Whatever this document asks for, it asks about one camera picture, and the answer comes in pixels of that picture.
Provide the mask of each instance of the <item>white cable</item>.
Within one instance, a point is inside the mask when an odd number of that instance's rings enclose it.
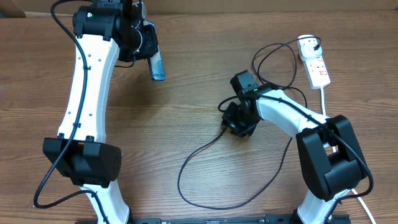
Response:
[[[325,92],[323,91],[323,87],[321,87],[320,90],[321,90],[321,108],[322,108],[322,114],[323,114],[323,115],[326,115],[326,108],[325,108]],[[333,152],[336,152],[336,147],[335,147],[335,146],[333,146],[331,149],[333,150]],[[351,189],[351,191],[352,191],[354,194],[356,194],[356,195],[358,194],[357,191],[356,191],[355,189]],[[368,214],[368,217],[369,217],[369,219],[371,220],[371,223],[372,223],[372,224],[376,224],[376,221],[374,221],[374,218],[373,218],[373,216],[372,216],[371,211],[368,209],[368,206],[366,206],[365,202],[362,200],[361,197],[358,197],[358,200],[359,200],[359,202],[361,202],[361,205],[362,205],[363,209],[365,209],[366,214]]]

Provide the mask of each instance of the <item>electrical outlet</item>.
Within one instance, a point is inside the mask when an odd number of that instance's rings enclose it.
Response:
[[[313,35],[301,35],[302,37],[313,37]],[[312,60],[322,55],[322,47],[318,50],[314,50],[314,47],[318,45],[316,38],[306,38],[297,41],[297,46],[300,51],[300,58],[303,61]]]
[[[303,63],[311,89],[318,90],[330,84],[328,70],[322,56],[303,61]]]

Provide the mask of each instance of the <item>cable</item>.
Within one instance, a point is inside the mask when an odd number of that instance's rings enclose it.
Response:
[[[321,108],[322,108],[322,114],[326,115],[326,106],[325,106],[325,91],[323,89],[323,87],[320,88],[320,92],[321,92]],[[336,147],[332,146],[332,151],[336,152]],[[358,194],[357,191],[355,189],[351,189],[351,191],[354,194]],[[365,209],[366,214],[368,214],[369,219],[371,220],[372,224],[376,224],[376,222],[374,221],[374,218],[372,216],[372,213],[370,212],[370,210],[368,209],[368,206],[366,206],[365,202],[363,201],[363,199],[361,197],[358,197],[359,202],[361,203],[362,207]]]
[[[330,130],[325,124],[322,124],[321,122],[317,121],[316,119],[312,118],[309,114],[306,114],[304,111],[302,111],[300,108],[296,107],[294,104],[292,104],[291,102],[285,101],[282,98],[275,98],[275,97],[271,97],[271,96],[264,96],[264,95],[243,95],[242,98],[265,98],[268,100],[275,100],[281,103],[285,103],[286,105],[290,106],[291,108],[295,109],[297,112],[299,112],[301,115],[305,116],[308,120],[314,122],[315,124],[323,127],[323,129],[330,134],[335,140],[337,140],[339,143],[341,143],[342,145],[344,145],[345,148],[347,148],[356,158],[356,160],[359,162],[359,164],[363,167],[363,169],[365,170],[366,174],[368,175],[368,179],[369,179],[369,187],[367,190],[365,190],[364,192],[360,193],[360,194],[354,194],[354,195],[345,195],[342,196],[338,199],[335,200],[334,204],[332,205],[331,209],[329,210],[328,214],[325,217],[325,223],[327,223],[328,221],[328,217],[333,213],[333,211],[335,210],[336,206],[345,199],[349,199],[349,198],[358,198],[358,197],[363,197],[368,195],[372,189],[373,189],[373,176],[371,171],[369,170],[369,168],[367,167],[367,165],[364,163],[364,161],[362,161],[362,159],[357,155],[357,153],[346,143],[344,142],[344,140],[342,140],[337,134],[335,134],[332,130]]]
[[[297,90],[298,92],[300,92],[300,93],[303,95],[304,102],[305,102],[305,107],[307,108],[307,107],[308,107],[308,103],[307,103],[307,98],[305,97],[304,93],[303,93],[301,90],[299,90],[298,88],[295,88],[295,87],[290,87],[290,88],[291,88],[291,89],[294,89],[294,90]],[[233,100],[233,99],[236,99],[236,98],[238,98],[238,96],[232,96],[232,97],[229,97],[229,98],[223,100],[223,101],[218,105],[218,111],[224,113],[225,110],[222,110],[222,109],[221,109],[221,106],[222,106],[224,103],[226,103],[227,101]],[[180,194],[181,198],[182,198],[185,202],[187,202],[188,204],[190,204],[190,205],[193,205],[193,206],[196,206],[196,207],[200,207],[200,208],[212,209],[212,210],[229,210],[229,209],[239,208],[239,207],[242,207],[242,206],[248,204],[249,202],[251,202],[252,200],[254,200],[258,195],[260,195],[263,191],[265,191],[265,189],[266,189],[266,188],[272,183],[272,181],[274,181],[274,179],[278,176],[280,170],[282,169],[282,165],[283,165],[283,163],[284,163],[284,161],[285,161],[286,152],[287,152],[287,150],[288,150],[288,148],[289,148],[289,146],[290,146],[290,143],[291,143],[292,140],[293,140],[293,138],[290,138],[289,141],[288,141],[288,143],[287,143],[287,145],[286,145],[286,147],[285,147],[285,151],[284,151],[283,156],[282,156],[282,159],[281,159],[281,161],[280,161],[280,165],[279,165],[278,171],[277,171],[277,172],[275,173],[275,175],[271,178],[271,180],[268,181],[268,183],[267,183],[260,191],[258,191],[258,193],[256,193],[254,196],[252,196],[251,198],[249,198],[249,200],[247,200],[247,201],[245,201],[245,202],[243,202],[243,203],[240,203],[239,205],[235,205],[235,206],[231,206],[231,207],[224,207],[224,208],[222,208],[222,207],[204,206],[204,205],[199,205],[199,204],[190,202],[189,200],[187,200],[187,199],[182,195],[181,190],[180,190],[180,179],[181,179],[182,171],[184,170],[185,166],[188,164],[189,160],[192,159],[192,158],[197,154],[198,151],[200,151],[201,149],[203,149],[203,148],[205,148],[205,147],[207,147],[207,146],[212,145],[212,144],[215,143],[217,140],[219,140],[219,138],[224,134],[225,130],[226,130],[226,128],[225,128],[225,129],[222,131],[222,133],[221,133],[219,136],[217,136],[214,140],[212,140],[212,141],[209,142],[208,144],[205,144],[204,146],[198,148],[198,149],[195,150],[193,153],[191,153],[191,154],[187,157],[187,159],[185,160],[185,162],[183,163],[183,165],[181,166],[180,173],[178,174],[178,179],[177,179],[177,189],[178,189],[178,193]]]
[[[114,67],[115,68],[131,68],[131,67],[135,66],[135,64],[136,64],[136,56],[134,56],[134,60],[132,61],[131,65],[129,65],[129,66],[115,65]]]
[[[53,206],[56,206],[76,195],[80,195],[80,194],[91,194],[92,197],[95,198],[95,200],[98,203],[98,207],[99,210],[101,212],[101,215],[104,218],[104,222],[109,224],[108,218],[104,213],[104,210],[102,208],[102,204],[100,202],[100,199],[98,198],[96,192],[92,191],[92,190],[81,190],[75,193],[72,193],[64,198],[61,198],[60,200],[57,200],[56,202],[47,204],[47,205],[40,205],[38,203],[38,199],[39,199],[39,195],[45,185],[45,183],[48,181],[49,177],[51,176],[52,172],[54,171],[54,169],[56,168],[56,166],[58,165],[58,163],[60,162],[60,160],[62,159],[62,157],[67,153],[70,144],[72,143],[73,138],[75,137],[75,134],[77,132],[77,128],[79,126],[79,121],[80,121],[80,116],[81,116],[81,111],[83,109],[83,104],[84,104],[84,100],[85,100],[85,96],[86,96],[86,89],[87,89],[87,78],[88,78],[88,66],[87,66],[87,60],[86,60],[86,55],[84,54],[84,51],[81,47],[81,45],[79,44],[79,42],[76,40],[75,36],[61,23],[61,21],[58,19],[58,17],[55,15],[55,7],[58,6],[61,3],[65,3],[65,2],[70,2],[70,1],[88,1],[88,0],[59,0],[57,2],[55,2],[54,4],[52,4],[51,6],[51,15],[54,18],[55,22],[67,33],[67,35],[72,39],[72,41],[74,41],[76,47],[79,50],[79,53],[81,55],[81,58],[83,59],[83,70],[84,70],[84,74],[83,74],[83,88],[81,90],[81,96],[80,96],[80,102],[79,102],[79,107],[77,110],[77,114],[76,114],[76,120],[75,123],[73,124],[73,129],[72,132],[70,134],[70,137],[65,145],[65,147],[62,149],[60,155],[58,156],[58,158],[55,160],[55,162],[52,164],[51,168],[49,169],[49,171],[46,173],[46,175],[44,176],[43,180],[41,181],[40,185],[37,187],[36,193],[34,195],[33,198],[33,204],[36,208],[50,208]]]
[[[318,40],[319,40],[319,43],[318,43],[318,45],[316,45],[316,46],[314,47],[314,50],[319,49],[320,44],[321,44],[321,38],[315,37],[315,36],[311,36],[311,37],[301,37],[301,38],[298,38],[298,39],[295,39],[295,40],[291,40],[291,41],[289,41],[289,42],[287,42],[287,43],[274,43],[274,44],[269,44],[269,45],[267,45],[267,46],[262,47],[260,50],[258,50],[258,51],[254,54],[254,56],[253,56],[251,65],[252,65],[252,69],[253,69],[254,73],[257,75],[257,77],[260,79],[260,81],[261,81],[263,84],[264,84],[264,83],[269,83],[269,84],[273,84],[273,85],[279,86],[279,87],[281,87],[282,90],[288,89],[288,88],[293,84],[294,80],[296,79],[296,75],[297,75],[297,59],[296,59],[296,55],[295,55],[293,49],[291,48],[291,46],[289,46],[289,44],[291,44],[292,42],[295,42],[295,41],[298,41],[298,40],[302,40],[302,39],[307,39],[307,38],[316,38],[316,39],[318,39]],[[258,55],[260,52],[262,52],[264,49],[266,49],[266,48],[268,48],[268,47],[270,47],[270,46],[273,46],[273,45],[280,45],[280,46],[277,47],[276,49],[274,49],[273,51],[269,52],[269,53],[261,60],[259,66],[258,66],[258,69],[256,70],[256,68],[254,67],[254,61],[257,59],[257,55]],[[290,83],[289,83],[287,86],[275,84],[275,83],[273,83],[273,82],[271,82],[271,81],[269,81],[269,80],[266,80],[264,77],[262,77],[262,76],[260,75],[260,68],[261,68],[262,63],[265,61],[265,59],[267,59],[272,53],[274,53],[275,51],[279,50],[279,49],[282,48],[282,47],[288,47],[288,48],[289,48],[289,50],[290,50],[290,51],[292,52],[292,54],[293,54],[294,63],[295,63],[293,78],[292,78],[292,80],[290,81]]]

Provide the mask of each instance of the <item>white power strip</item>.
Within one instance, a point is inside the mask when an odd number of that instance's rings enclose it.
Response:
[[[301,35],[301,37],[313,37],[313,35]],[[328,70],[322,57],[322,47],[314,50],[314,46],[318,44],[316,38],[307,38],[297,41],[298,49],[300,51],[300,58],[304,63],[305,73],[310,81],[311,89],[321,91],[321,108],[322,114],[326,115],[325,93],[323,88],[330,84]],[[332,147],[333,152],[336,152],[336,147]],[[351,189],[354,194],[358,194],[355,189]],[[372,224],[376,224],[372,213],[369,211],[365,202],[361,197],[358,197],[359,202],[368,214]]]

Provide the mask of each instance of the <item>wooden table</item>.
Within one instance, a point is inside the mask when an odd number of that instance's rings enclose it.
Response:
[[[398,222],[398,13],[306,12],[151,16],[164,59],[165,82],[152,82],[147,63],[116,68],[106,114],[108,143],[122,149],[118,177],[136,218],[259,217],[291,213],[307,186],[295,141],[276,180],[246,206],[227,211],[196,208],[177,192],[185,158],[220,131],[218,103],[234,95],[231,77],[250,69],[263,45],[302,34],[322,38],[332,83],[326,88],[330,116],[350,119],[375,186],[364,198],[378,223]],[[62,20],[71,28],[70,18]],[[0,223],[73,223],[95,217],[85,196],[51,209],[33,207],[34,192],[51,163],[44,137],[57,134],[67,105],[75,48],[52,19],[0,19]],[[262,74],[278,83],[292,78],[287,49],[266,60]],[[319,91],[311,90],[301,61],[294,86],[320,112]],[[287,91],[294,100],[301,95]],[[193,202],[227,206],[245,201],[276,172],[289,137],[263,121],[250,138],[225,134],[192,159],[182,191]],[[358,186],[362,192],[364,180]],[[54,172],[40,203],[78,190]],[[369,223],[358,200],[336,213]]]

